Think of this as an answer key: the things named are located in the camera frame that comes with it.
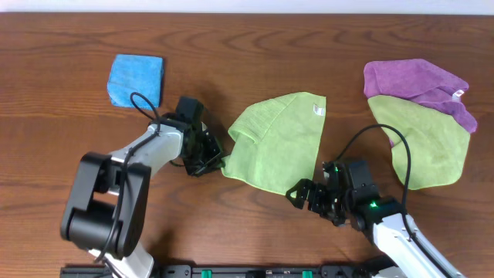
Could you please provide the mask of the green microfiber cloth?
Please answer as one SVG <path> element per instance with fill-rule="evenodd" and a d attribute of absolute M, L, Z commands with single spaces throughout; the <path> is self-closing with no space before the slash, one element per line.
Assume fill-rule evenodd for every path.
<path fill-rule="evenodd" d="M 222 174 L 266 192 L 284 195 L 315 171 L 327 99 L 308 92 L 286 94 L 247 107 L 228 129 L 235 142 Z"/>

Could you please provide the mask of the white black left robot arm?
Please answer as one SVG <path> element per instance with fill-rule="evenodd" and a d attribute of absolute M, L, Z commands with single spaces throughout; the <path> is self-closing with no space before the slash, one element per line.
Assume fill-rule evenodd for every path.
<path fill-rule="evenodd" d="M 67 265 L 61 277 L 188 277 L 162 266 L 140 243 L 150 183 L 176 158 L 199 177 L 222 166 L 222 146 L 198 119 L 156 119 L 126 147 L 80 160 L 60 234 L 95 259 Z"/>

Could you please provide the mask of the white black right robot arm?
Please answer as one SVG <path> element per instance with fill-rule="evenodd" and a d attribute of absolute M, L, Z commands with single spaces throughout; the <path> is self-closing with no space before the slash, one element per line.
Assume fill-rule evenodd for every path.
<path fill-rule="evenodd" d="M 349 222 L 391 261 L 377 275 L 405 277 L 462 277 L 424 236 L 396 198 L 382 197 L 366 161 L 323 164 L 324 183 L 307 178 L 286 192 L 298 209 L 311 212 L 336 227 Z"/>

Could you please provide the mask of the folded blue cloth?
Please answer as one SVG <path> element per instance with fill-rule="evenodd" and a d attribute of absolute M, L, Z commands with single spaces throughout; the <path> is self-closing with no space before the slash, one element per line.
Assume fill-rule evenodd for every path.
<path fill-rule="evenodd" d="M 133 107 L 130 95 L 136 92 L 159 107 L 163 76 L 161 57 L 117 54 L 107 81 L 110 102 L 116 107 Z"/>

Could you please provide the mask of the purple microfiber cloth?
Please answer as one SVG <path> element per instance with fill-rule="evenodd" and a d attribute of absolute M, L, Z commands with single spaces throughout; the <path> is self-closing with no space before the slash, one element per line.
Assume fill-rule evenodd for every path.
<path fill-rule="evenodd" d="M 364 67 L 364 95 L 409 100 L 423 107 L 452 116 L 470 134 L 477 120 L 461 101 L 469 90 L 462 78 L 425 59 L 373 61 Z"/>

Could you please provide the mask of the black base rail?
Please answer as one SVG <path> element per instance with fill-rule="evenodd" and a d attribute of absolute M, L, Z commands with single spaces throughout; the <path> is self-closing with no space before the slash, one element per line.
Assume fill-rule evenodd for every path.
<path fill-rule="evenodd" d="M 312 267 L 192 267 L 165 266 L 154 270 L 150 278 L 371 278 L 406 277 L 396 266 L 369 271 L 356 266 L 328 265 Z"/>

